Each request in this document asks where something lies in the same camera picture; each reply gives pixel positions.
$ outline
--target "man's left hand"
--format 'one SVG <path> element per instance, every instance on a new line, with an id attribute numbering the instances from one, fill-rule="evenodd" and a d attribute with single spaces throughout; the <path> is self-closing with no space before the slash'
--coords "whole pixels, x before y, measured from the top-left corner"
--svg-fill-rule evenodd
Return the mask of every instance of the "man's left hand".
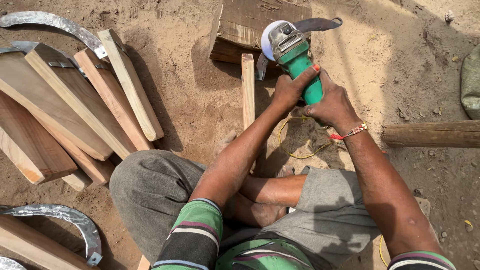
<path id="1" fill-rule="evenodd" d="M 278 78 L 272 105 L 281 109 L 283 114 L 293 110 L 299 101 L 303 89 L 320 73 L 320 65 L 314 64 L 304 70 L 295 80 L 285 74 Z"/>

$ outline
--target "shirt sleeve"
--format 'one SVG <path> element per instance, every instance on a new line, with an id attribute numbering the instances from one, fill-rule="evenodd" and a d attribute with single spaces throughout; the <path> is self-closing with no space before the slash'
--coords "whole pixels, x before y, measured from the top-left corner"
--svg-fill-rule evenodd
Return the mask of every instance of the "shirt sleeve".
<path id="1" fill-rule="evenodd" d="M 393 258 L 387 270 L 456 270 L 444 256 L 429 251 L 412 251 Z"/>
<path id="2" fill-rule="evenodd" d="M 187 203 L 168 234 L 152 270 L 215 269 L 222 213 L 208 199 Z"/>

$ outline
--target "man's right hand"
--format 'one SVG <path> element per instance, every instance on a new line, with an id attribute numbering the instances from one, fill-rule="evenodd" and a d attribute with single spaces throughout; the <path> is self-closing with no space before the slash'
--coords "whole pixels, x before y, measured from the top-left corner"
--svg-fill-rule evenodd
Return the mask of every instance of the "man's right hand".
<path id="1" fill-rule="evenodd" d="M 334 83 L 323 68 L 320 70 L 320 81 L 324 95 L 319 102 L 305 106 L 303 115 L 334 127 L 340 135 L 359 126 L 362 121 L 353 109 L 345 87 Z"/>

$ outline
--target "hand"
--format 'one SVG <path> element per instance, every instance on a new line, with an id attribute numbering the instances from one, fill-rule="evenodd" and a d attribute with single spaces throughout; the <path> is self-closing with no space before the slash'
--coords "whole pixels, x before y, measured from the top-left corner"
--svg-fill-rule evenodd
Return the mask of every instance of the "hand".
<path id="1" fill-rule="evenodd" d="M 285 117 L 299 101 L 303 89 L 320 73 L 320 65 L 315 64 L 304 70 L 295 80 L 285 74 L 278 78 L 273 94 L 272 106 L 280 109 Z"/>
<path id="2" fill-rule="evenodd" d="M 348 99 L 345 87 L 334 83 L 323 68 L 320 70 L 320 81 L 324 96 L 319 102 L 305 106 L 303 114 L 332 126 L 340 135 L 345 135 L 353 127 L 358 126 L 361 120 Z"/>

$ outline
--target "striped shirt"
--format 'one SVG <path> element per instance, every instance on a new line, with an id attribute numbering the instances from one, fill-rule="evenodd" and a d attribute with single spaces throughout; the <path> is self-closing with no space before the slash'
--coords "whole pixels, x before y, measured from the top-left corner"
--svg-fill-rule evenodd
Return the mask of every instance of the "striped shirt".
<path id="1" fill-rule="evenodd" d="M 280 239 L 240 243 L 218 256 L 222 213 L 208 199 L 187 203 L 173 225 L 152 270 L 307 270 L 313 266 L 295 245 Z M 455 270 L 445 257 L 409 252 L 395 257 L 388 270 Z"/>

